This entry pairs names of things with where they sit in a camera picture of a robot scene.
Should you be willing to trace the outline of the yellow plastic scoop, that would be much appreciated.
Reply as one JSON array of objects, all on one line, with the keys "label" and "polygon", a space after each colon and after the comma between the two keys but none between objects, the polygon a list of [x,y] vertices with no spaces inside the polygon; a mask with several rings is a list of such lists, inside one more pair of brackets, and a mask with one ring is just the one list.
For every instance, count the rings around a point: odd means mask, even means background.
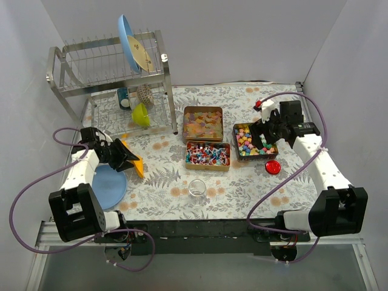
[{"label": "yellow plastic scoop", "polygon": [[137,155],[140,160],[139,161],[132,161],[133,163],[133,168],[135,169],[135,172],[137,173],[137,175],[143,179],[144,178],[144,164],[143,164],[143,159]]}]

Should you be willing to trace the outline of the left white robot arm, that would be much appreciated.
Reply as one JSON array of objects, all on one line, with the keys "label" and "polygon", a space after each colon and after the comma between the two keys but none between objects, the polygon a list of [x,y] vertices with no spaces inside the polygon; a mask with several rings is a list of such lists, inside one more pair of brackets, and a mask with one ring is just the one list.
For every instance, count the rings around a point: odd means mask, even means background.
[{"label": "left white robot arm", "polygon": [[60,238],[64,242],[101,232],[121,243],[129,228],[119,211],[103,211],[92,189],[100,164],[117,173],[134,168],[143,173],[143,161],[118,138],[112,139],[95,127],[80,130],[81,140],[72,147],[72,166],[61,188],[49,195],[48,202]]}]

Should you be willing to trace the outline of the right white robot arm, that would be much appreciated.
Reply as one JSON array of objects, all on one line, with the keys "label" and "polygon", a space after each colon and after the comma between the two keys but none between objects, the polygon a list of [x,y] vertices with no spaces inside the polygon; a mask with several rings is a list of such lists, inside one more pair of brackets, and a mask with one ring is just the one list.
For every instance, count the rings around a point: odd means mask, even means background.
[{"label": "right white robot arm", "polygon": [[305,122],[299,101],[257,101],[254,109],[262,118],[251,124],[254,145],[260,137],[271,144],[283,139],[303,161],[315,185],[318,197],[308,210],[280,211],[267,228],[288,241],[298,232],[311,232],[317,237],[360,233],[368,195],[364,188],[354,187],[339,171],[324,148],[317,126]]}]

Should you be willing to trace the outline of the tin of lollipops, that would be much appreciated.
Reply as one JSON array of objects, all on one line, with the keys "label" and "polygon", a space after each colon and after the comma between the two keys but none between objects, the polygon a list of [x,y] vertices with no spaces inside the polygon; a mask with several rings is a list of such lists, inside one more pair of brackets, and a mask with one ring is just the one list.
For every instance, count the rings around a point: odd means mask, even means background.
[{"label": "tin of lollipops", "polygon": [[230,153],[229,143],[188,141],[184,156],[185,168],[227,172],[231,164]]}]

